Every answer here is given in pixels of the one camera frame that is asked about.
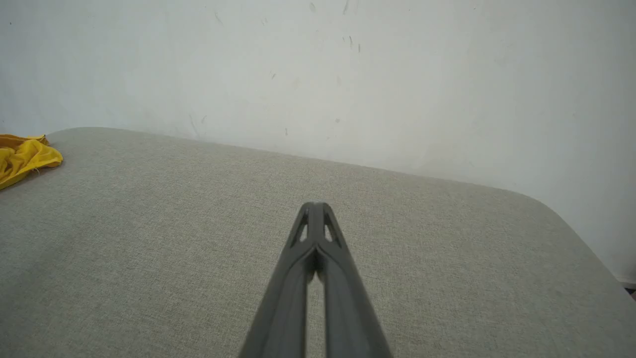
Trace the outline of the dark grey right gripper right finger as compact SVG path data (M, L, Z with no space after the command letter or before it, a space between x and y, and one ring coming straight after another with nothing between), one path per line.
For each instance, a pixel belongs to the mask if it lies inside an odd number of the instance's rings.
M331 206L316 204L317 259L324 285L325 355L391 358L390 345Z

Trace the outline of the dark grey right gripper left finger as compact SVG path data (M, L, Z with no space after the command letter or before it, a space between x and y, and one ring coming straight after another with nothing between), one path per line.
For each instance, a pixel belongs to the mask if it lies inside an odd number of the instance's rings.
M309 229L311 202L298 211L289 237L259 304L240 358L304 358L306 354L307 290L315 272L315 243Z

